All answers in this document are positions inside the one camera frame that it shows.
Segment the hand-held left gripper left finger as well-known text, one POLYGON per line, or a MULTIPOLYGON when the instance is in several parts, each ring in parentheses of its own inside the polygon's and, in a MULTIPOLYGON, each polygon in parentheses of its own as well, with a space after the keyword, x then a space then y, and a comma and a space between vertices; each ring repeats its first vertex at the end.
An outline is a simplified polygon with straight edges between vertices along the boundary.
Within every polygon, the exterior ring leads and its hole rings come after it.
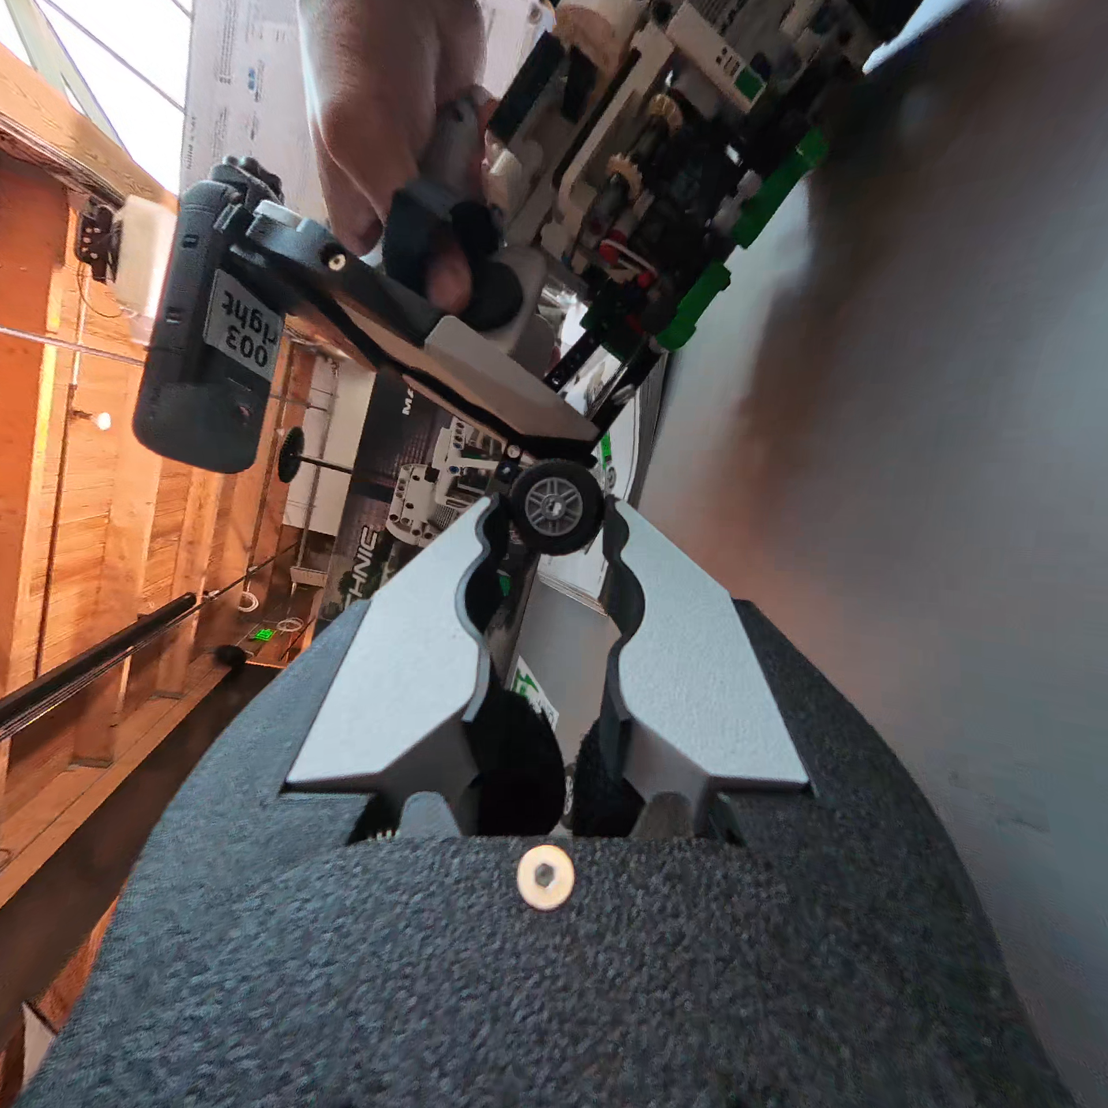
POLYGON ((436 794, 451 809, 477 775, 466 736, 493 679, 487 643, 503 598, 498 493, 482 495, 363 604, 321 705, 286 771, 304 794, 378 794, 400 808, 436 794))

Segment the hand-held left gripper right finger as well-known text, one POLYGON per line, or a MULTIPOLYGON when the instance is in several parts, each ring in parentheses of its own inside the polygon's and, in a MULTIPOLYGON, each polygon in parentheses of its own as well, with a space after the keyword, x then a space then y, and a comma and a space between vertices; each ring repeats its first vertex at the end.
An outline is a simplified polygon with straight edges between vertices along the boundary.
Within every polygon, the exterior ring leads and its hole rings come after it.
POLYGON ((635 507, 604 502, 605 662, 600 759, 644 802, 800 794, 808 771, 728 590, 635 507))

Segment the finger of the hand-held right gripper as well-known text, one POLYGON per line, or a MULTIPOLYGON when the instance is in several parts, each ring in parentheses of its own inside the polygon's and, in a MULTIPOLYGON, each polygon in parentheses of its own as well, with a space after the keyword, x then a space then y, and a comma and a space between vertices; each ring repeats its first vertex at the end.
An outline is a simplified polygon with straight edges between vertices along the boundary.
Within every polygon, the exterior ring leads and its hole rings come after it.
POLYGON ((519 437, 596 443, 600 431, 542 379, 453 315, 443 316, 422 349, 432 379, 519 437))
POLYGON ((472 403, 460 399, 449 389, 437 385, 425 370, 422 350, 412 348, 399 352, 383 350, 374 354, 374 366, 377 369, 392 369, 415 393, 431 398, 436 404, 460 416, 470 426, 498 437, 502 443, 518 445, 523 452, 538 460, 585 460, 600 440, 597 439, 593 444, 581 444, 560 437, 519 437, 495 416, 486 415, 472 403))

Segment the black toy wheel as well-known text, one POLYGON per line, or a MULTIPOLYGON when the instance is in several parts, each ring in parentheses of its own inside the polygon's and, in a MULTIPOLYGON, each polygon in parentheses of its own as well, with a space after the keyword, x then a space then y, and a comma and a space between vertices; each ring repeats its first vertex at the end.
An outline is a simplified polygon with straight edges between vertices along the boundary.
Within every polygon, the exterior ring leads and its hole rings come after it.
POLYGON ((538 461, 511 482, 507 509, 522 543, 543 556, 565 556, 600 532, 604 494, 576 461, 538 461))

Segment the white lego truck model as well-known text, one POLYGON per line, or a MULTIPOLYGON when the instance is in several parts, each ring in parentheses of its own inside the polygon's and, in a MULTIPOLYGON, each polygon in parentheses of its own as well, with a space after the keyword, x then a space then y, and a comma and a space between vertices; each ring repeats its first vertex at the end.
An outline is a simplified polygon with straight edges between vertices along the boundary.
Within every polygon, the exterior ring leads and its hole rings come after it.
POLYGON ((912 1, 557 2, 489 120, 490 204, 585 303, 547 370, 560 393, 598 349, 596 445, 692 337, 749 248, 826 155, 821 106, 912 1))

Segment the dark lego set box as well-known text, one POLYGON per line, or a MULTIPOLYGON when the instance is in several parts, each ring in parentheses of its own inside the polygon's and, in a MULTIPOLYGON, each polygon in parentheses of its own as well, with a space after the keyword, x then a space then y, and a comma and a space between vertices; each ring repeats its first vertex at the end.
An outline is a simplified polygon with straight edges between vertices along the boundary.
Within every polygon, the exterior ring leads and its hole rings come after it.
POLYGON ((375 374, 313 634, 369 600, 481 498, 503 453, 498 437, 394 374, 375 374))

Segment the lego instruction booklet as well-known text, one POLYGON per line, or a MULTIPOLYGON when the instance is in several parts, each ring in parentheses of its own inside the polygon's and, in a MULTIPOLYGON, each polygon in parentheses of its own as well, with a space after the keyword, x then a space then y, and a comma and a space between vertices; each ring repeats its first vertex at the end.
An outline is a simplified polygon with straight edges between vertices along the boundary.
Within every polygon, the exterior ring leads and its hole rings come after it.
MULTIPOLYGON (((593 451, 602 492, 631 503, 652 444, 656 382, 627 402, 593 451)), ((507 672, 509 685, 546 716, 565 759, 600 709, 605 654, 614 642, 601 601, 605 579, 600 535, 571 555, 540 557, 507 672)))

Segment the person's right hand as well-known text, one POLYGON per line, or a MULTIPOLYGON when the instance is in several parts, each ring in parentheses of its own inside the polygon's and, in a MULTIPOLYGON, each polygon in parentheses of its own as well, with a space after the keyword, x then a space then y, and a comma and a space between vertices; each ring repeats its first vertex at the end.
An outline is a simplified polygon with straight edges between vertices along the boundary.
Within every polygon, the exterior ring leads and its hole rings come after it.
POLYGON ((472 1, 299 1, 300 67, 327 220, 354 254, 378 241, 437 110, 476 92, 485 60, 472 1))

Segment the black round-top stand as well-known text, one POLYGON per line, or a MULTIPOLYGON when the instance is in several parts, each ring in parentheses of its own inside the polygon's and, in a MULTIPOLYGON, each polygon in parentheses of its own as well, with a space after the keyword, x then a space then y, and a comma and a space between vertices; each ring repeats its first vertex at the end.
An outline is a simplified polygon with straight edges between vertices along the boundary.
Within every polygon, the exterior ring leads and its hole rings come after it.
POLYGON ((275 474, 282 484, 291 484, 303 465, 337 472, 344 476, 353 476, 353 468, 308 456, 303 451, 304 447, 305 435, 303 428, 300 426, 290 427, 280 443, 275 463, 275 474))

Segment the black pole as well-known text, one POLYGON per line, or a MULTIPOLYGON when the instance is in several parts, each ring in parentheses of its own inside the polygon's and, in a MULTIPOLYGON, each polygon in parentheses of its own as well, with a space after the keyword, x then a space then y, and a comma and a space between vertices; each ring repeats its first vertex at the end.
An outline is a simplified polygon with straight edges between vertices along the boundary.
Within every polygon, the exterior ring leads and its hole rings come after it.
POLYGON ((5 695, 1 699, 1 740, 13 738, 197 608, 197 594, 185 592, 5 695))

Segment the instruction sheet on wooden board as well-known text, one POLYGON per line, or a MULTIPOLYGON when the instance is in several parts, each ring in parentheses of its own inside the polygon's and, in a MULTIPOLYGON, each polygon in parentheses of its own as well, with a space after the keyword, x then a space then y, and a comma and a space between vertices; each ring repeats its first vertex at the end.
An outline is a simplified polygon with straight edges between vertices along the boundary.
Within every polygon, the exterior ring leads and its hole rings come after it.
MULTIPOLYGON (((195 2, 185 88, 187 187, 230 156, 278 179, 278 203, 329 228, 315 166, 300 67, 298 2, 195 2)), ((444 104, 416 176, 482 201, 491 113, 542 32, 548 2, 477 2, 484 63, 476 92, 444 104)))

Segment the white wall device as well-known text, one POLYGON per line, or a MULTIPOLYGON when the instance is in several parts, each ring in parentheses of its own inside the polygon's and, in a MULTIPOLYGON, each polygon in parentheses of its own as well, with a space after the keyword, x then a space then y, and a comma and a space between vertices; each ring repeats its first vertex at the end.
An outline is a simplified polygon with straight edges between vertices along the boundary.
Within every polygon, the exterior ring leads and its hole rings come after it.
POLYGON ((113 217, 115 302, 134 316, 154 319, 174 241, 176 215, 138 195, 126 196, 113 217))

